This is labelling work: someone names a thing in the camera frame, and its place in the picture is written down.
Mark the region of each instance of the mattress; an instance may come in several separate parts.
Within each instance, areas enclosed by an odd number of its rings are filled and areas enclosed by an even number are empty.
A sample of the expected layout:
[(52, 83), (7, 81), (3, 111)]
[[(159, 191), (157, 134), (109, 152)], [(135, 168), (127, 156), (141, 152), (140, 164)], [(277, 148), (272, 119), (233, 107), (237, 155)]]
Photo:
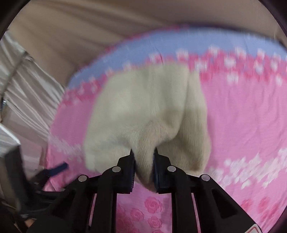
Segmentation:
[[(263, 232), (287, 204), (287, 52), (277, 41), (213, 28), (175, 26), (129, 38), (72, 77), (51, 126), (46, 166), (69, 170), (46, 190), (60, 190), (85, 168), (87, 125), (108, 78), (153, 63), (181, 62), (200, 72), (212, 151), (206, 173)], [(172, 232), (171, 196), (135, 183), (118, 195), (117, 232)]]

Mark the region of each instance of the metal screw head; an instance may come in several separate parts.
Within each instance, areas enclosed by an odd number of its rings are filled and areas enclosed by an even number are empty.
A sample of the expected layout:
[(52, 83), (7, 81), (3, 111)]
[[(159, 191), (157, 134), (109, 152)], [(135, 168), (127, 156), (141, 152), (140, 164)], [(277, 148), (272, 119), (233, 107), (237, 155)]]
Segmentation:
[(118, 166), (115, 166), (115, 167), (112, 168), (112, 171), (113, 171), (113, 172), (120, 172), (120, 171), (121, 171), (121, 168), (118, 167)]
[(167, 167), (167, 170), (168, 170), (169, 172), (175, 172), (175, 171), (176, 171), (176, 167), (174, 167), (174, 166), (168, 166), (168, 167)]
[(204, 181), (209, 181), (210, 180), (210, 176), (207, 174), (204, 174), (201, 176), (201, 179), (203, 179)]
[(87, 180), (87, 176), (81, 175), (81, 176), (79, 176), (78, 180), (79, 180), (80, 182), (84, 182), (84, 181)]

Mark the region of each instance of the cream towel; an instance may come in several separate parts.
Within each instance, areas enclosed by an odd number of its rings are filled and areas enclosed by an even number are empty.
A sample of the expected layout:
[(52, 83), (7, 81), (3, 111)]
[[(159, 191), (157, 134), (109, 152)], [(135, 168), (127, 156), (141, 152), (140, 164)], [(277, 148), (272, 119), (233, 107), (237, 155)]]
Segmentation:
[(182, 64), (115, 74), (94, 106), (84, 149), (88, 169), (103, 172), (133, 150), (136, 174), (154, 189), (153, 152), (200, 175), (209, 158), (207, 109), (199, 74)]

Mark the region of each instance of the rose print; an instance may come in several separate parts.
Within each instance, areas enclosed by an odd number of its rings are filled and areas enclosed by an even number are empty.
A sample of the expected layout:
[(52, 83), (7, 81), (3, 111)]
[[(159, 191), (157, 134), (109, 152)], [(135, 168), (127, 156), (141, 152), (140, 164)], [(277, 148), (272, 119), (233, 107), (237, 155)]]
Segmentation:
[(267, 209), (269, 202), (270, 202), (270, 197), (262, 198), (257, 208), (258, 213), (262, 213), (265, 209)]
[(120, 204), (117, 204), (117, 218), (123, 218), (124, 216), (125, 209)]
[(162, 225), (162, 221), (158, 219), (157, 217), (152, 216), (151, 218), (148, 219), (148, 224), (152, 228), (160, 228)]
[(125, 229), (125, 224), (122, 219), (118, 219), (118, 218), (116, 219), (116, 228), (117, 228), (117, 231), (121, 231)]
[(131, 219), (129, 217), (125, 217), (123, 219), (123, 222), (124, 222), (126, 227), (132, 227), (133, 226), (133, 222), (131, 221)]
[(268, 217), (268, 214), (269, 214), (269, 210), (266, 210), (260, 218), (260, 223), (264, 223), (264, 221)]
[(137, 228), (132, 228), (132, 229), (129, 229), (128, 233), (141, 233), (141, 232)]
[(155, 230), (152, 233), (163, 233), (161, 230)]
[(144, 219), (144, 214), (139, 209), (132, 208), (131, 219), (136, 222), (142, 221)]
[(162, 210), (162, 204), (158, 199), (154, 197), (148, 197), (144, 205), (146, 206), (149, 213), (159, 213)]
[(241, 207), (242, 209), (244, 209), (245, 212), (247, 212), (249, 210), (249, 208), (252, 206), (253, 201), (251, 199), (245, 199), (242, 204)]
[(278, 210), (279, 210), (279, 203), (276, 203), (273, 205), (270, 211), (270, 218), (272, 218)]

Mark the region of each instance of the pink floral pattern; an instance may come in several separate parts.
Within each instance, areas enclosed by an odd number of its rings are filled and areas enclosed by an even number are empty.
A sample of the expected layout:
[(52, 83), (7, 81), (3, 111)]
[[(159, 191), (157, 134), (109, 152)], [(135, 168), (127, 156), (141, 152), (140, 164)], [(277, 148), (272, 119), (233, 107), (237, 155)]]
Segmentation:
[(258, 212), (262, 213), (268, 207), (269, 202), (270, 202), (270, 197), (262, 198), (257, 208)]
[(136, 222), (142, 221), (144, 219), (144, 214), (139, 209), (132, 208), (131, 219)]
[[(117, 49), (116, 46), (111, 47), (110, 52), (115, 49)], [(212, 177), (218, 177), (217, 182), (235, 201), (241, 204), (264, 233), (268, 232), (287, 203), (286, 195), (282, 193), (282, 190), (273, 192), (280, 184), (285, 184), (284, 170), (270, 173), (268, 186), (263, 189), (262, 182), (260, 184), (254, 182), (252, 185), (245, 182), (242, 185), (240, 179), (244, 179), (244, 173), (238, 174), (238, 180), (237, 176), (233, 177), (227, 173), (226, 166), (229, 166), (235, 174), (240, 171), (236, 164), (241, 163), (245, 157), (248, 162), (258, 151), (263, 153), (267, 151), (265, 155), (260, 156), (260, 159), (263, 161), (262, 169), (270, 169), (272, 163), (264, 164), (273, 156), (270, 152), (276, 151), (278, 146), (286, 147), (285, 128), (278, 130), (280, 125), (269, 125), (267, 121), (277, 119), (274, 122), (280, 122), (283, 125), (284, 119), (274, 113), (281, 112), (283, 116), (287, 114), (287, 109), (284, 107), (284, 101), (287, 99), (286, 60), (276, 54), (268, 56), (261, 49), (258, 49), (254, 57), (240, 48), (235, 48), (234, 51), (224, 51), (211, 46), (201, 55), (190, 53), (185, 49), (176, 51), (175, 56), (153, 53), (149, 55), (143, 66), (172, 62), (188, 64), (190, 70), (198, 70), (200, 73), (202, 89), (208, 106), (208, 127), (213, 145), (212, 159), (208, 169), (212, 168), (212, 165), (217, 166), (216, 168), (220, 165), (225, 166), (222, 170), (214, 169)], [(59, 140), (49, 141), (47, 167), (54, 167), (64, 160), (68, 161), (69, 170), (52, 178), (46, 190), (59, 190), (74, 180), (75, 174), (87, 174), (90, 177), (98, 175), (87, 171), (83, 153), (79, 152), (82, 151), (92, 105), (109, 77), (117, 72), (140, 68), (131, 62), (124, 62), (122, 67), (119, 70), (106, 67), (105, 73), (100, 77), (90, 77), (89, 81), (82, 82), (78, 88), (66, 90), (55, 122), (51, 127), (52, 137), (50, 139), (58, 138)], [(261, 125), (252, 121), (251, 112), (255, 105), (259, 106), (256, 116), (260, 118), (257, 120), (267, 119)], [(260, 140), (257, 139), (256, 133), (247, 134), (242, 128), (248, 128), (248, 132), (251, 133), (260, 130)], [(231, 161), (234, 164), (226, 160), (227, 154), (232, 157)], [(281, 157), (280, 162), (285, 164), (287, 152), (283, 151)], [(259, 167), (255, 164), (254, 169), (248, 172), (252, 173), (256, 169), (258, 170)], [(120, 202), (117, 205), (116, 214), (117, 233), (171, 232), (171, 207), (167, 207), (165, 200), (170, 202), (170, 196), (151, 193), (135, 183), (135, 188), (130, 195), (118, 198)]]
[(148, 224), (152, 228), (161, 228), (162, 221), (161, 221), (161, 219), (158, 219), (157, 217), (152, 216), (151, 218), (148, 219)]
[(154, 197), (148, 197), (144, 205), (149, 213), (159, 213), (162, 210), (162, 203)]
[[(146, 59), (145, 66), (179, 61), (188, 64), (190, 70), (198, 70), (202, 81), (211, 80), (217, 74), (229, 75), (229, 79), (235, 79), (235, 81), (239, 77), (265, 82), (269, 82), (271, 78), (276, 79), (279, 83), (287, 81), (287, 62), (278, 55), (273, 57), (263, 55), (263, 51), (260, 49), (257, 56), (253, 57), (247, 55), (240, 48), (236, 48), (235, 52), (225, 52), (211, 46), (201, 56), (181, 49), (177, 51), (176, 57), (176, 59), (173, 56), (163, 57), (160, 53), (153, 53)], [(124, 71), (138, 68), (139, 66), (131, 63), (123, 64)], [(122, 71), (114, 71), (109, 68), (101, 77), (97, 79), (91, 77), (89, 82), (83, 82), (79, 88), (67, 89), (60, 107), (94, 99), (101, 92), (108, 78), (117, 72)]]
[(161, 230), (155, 230), (152, 233), (163, 233)]
[(242, 202), (241, 207), (242, 207), (242, 209), (244, 209), (245, 212), (247, 212), (252, 205), (253, 205), (253, 200), (251, 200), (251, 199), (245, 199), (245, 200)]
[(132, 228), (132, 229), (129, 229), (128, 233), (141, 233), (141, 232), (137, 228)]

